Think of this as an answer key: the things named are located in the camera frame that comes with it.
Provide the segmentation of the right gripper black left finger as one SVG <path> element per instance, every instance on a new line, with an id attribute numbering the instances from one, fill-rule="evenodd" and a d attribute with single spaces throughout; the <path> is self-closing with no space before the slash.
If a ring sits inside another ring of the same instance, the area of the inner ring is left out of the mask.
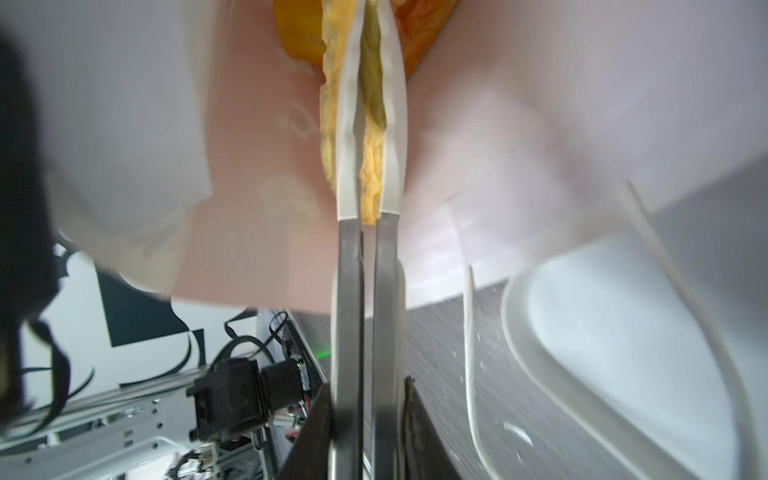
<path id="1" fill-rule="evenodd" d="M 332 438 L 332 401 L 330 385 L 324 384 L 310 409 L 278 480 L 326 480 Z"/>

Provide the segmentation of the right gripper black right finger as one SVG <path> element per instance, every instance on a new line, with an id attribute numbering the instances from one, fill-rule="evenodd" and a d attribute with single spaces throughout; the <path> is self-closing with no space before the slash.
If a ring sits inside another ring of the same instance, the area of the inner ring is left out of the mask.
<path id="1" fill-rule="evenodd" d="M 403 427 L 406 479 L 461 479 L 421 400 L 415 380 L 412 377 L 405 379 Z"/>

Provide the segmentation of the white-tipped steel tongs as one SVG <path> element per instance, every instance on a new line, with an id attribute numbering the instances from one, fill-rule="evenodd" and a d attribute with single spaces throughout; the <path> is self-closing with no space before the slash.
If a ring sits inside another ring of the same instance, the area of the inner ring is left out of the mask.
<path id="1" fill-rule="evenodd" d="M 406 75 L 396 20 L 378 2 L 382 35 L 383 191 L 374 231 L 339 229 L 331 317 L 331 479 L 405 476 L 406 281 L 398 232 L 408 156 Z"/>

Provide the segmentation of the red white paper bag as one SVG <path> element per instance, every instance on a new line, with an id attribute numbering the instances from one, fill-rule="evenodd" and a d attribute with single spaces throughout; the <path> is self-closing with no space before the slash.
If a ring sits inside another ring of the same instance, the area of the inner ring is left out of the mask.
<path id="1" fill-rule="evenodd" d="M 76 246 L 48 309 L 88 394 L 211 357 L 182 326 L 330 310 L 335 199 L 321 69 L 268 1 L 5 1 L 39 112 L 54 226 Z M 735 205 L 767 149 L 763 1 L 462 1 L 407 83 L 399 227 L 409 307 L 601 240 L 636 204 L 666 238 L 767 242 Z"/>

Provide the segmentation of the glazed fake pastry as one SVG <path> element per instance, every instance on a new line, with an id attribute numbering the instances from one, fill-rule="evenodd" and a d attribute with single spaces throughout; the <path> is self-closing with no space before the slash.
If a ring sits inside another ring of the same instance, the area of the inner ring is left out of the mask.
<path id="1" fill-rule="evenodd" d="M 376 1 L 324 1 L 326 50 L 320 91 L 321 157 L 336 196 L 339 229 L 379 219 L 383 191 L 382 35 Z"/>

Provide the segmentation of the orange fake croissant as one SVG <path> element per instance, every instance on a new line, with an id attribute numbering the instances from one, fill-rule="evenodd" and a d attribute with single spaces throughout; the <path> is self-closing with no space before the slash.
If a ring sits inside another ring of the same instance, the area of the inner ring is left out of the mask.
<path id="1" fill-rule="evenodd" d="M 407 78 L 421 63 L 458 3 L 458 0 L 391 1 Z"/>

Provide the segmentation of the yellow fake bread roll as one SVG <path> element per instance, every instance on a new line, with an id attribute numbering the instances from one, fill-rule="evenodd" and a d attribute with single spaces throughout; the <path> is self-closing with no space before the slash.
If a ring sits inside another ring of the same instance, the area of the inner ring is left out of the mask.
<path id="1" fill-rule="evenodd" d="M 278 38 L 286 54 L 294 60 L 321 65 L 325 52 L 322 1 L 274 0 L 272 9 Z"/>

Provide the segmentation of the white plastic tray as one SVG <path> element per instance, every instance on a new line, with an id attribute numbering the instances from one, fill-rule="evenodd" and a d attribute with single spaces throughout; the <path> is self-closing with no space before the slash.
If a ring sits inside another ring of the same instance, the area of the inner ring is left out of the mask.
<path id="1" fill-rule="evenodd" d="M 767 475 L 767 242 L 683 233 L 666 247 L 702 329 L 633 232 L 534 267 L 503 294 L 529 377 L 640 479 Z"/>

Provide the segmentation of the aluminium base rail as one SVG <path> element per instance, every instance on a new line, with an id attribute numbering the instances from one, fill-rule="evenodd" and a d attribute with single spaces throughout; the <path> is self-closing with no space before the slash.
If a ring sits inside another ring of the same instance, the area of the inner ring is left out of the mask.
<path id="1" fill-rule="evenodd" d="M 108 479 L 142 463 L 203 445 L 193 441 L 194 400 L 186 395 L 207 372 L 199 367 L 123 389 L 73 399 L 41 430 L 46 409 L 19 417 L 1 449 L 35 447 L 1 457 L 3 479 Z"/>

